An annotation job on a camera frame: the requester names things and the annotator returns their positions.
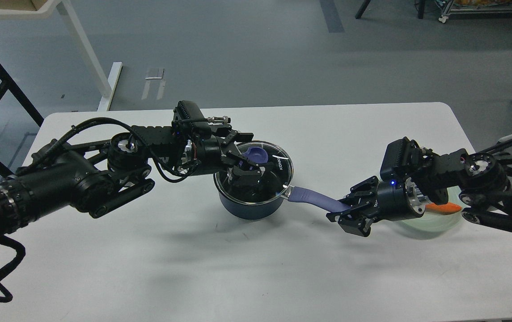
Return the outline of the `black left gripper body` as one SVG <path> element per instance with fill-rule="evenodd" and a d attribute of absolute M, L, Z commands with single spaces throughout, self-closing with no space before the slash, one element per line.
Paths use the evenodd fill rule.
<path fill-rule="evenodd" d="M 218 130 L 208 139 L 193 141 L 193 173 L 219 173 L 239 164 L 236 130 Z"/>

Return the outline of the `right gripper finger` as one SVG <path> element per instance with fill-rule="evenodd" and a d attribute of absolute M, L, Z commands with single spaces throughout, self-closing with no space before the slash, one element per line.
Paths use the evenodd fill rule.
<path fill-rule="evenodd" d="M 379 211 L 373 207 L 343 207 L 329 211 L 326 218 L 339 224 L 346 233 L 368 237 L 372 224 L 378 221 L 378 215 Z"/>
<path fill-rule="evenodd" d="M 377 201 L 377 189 L 379 186 L 378 177 L 369 177 L 364 181 L 352 186 L 350 191 L 339 201 L 351 208 L 362 206 L 372 207 Z"/>

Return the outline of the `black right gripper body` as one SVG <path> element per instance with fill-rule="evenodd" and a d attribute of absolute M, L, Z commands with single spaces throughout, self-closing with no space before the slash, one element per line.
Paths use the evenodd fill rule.
<path fill-rule="evenodd" d="M 402 181 L 382 181 L 377 186 L 374 209 L 377 220 L 402 221 L 420 218 L 422 205 L 414 192 L 415 185 Z"/>

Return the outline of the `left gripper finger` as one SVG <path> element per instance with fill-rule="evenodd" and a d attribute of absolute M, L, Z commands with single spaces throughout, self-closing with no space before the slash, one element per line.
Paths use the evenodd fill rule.
<path fill-rule="evenodd" d="M 231 186 L 257 186 L 265 168 L 240 163 L 227 169 L 227 181 Z"/>
<path fill-rule="evenodd" d="M 262 143 L 253 141 L 253 134 L 231 131 L 224 139 L 225 162 L 240 168 L 255 168 L 265 163 Z"/>

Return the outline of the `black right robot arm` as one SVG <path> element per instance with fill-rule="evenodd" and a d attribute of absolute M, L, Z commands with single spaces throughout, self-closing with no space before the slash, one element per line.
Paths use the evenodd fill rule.
<path fill-rule="evenodd" d="M 470 223 L 512 233 L 512 135 L 478 153 L 458 149 L 440 155 L 403 137 L 387 145 L 378 177 L 350 188 L 342 210 L 326 217 L 347 233 L 366 237 L 381 220 L 420 218 L 434 203 L 447 204 L 447 189 L 458 187 Z"/>

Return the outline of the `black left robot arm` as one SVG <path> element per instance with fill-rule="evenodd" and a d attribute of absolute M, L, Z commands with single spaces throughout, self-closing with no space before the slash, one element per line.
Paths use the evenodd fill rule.
<path fill-rule="evenodd" d="M 227 118 L 175 117 L 164 127 L 92 118 L 72 126 L 34 153 L 31 165 L 0 181 L 0 302 L 13 299 L 1 281 L 25 257 L 9 234 L 65 206 L 100 218 L 150 192 L 152 167 L 171 183 L 227 171 L 240 185 L 255 185 L 268 163 L 238 147 L 252 139 Z"/>

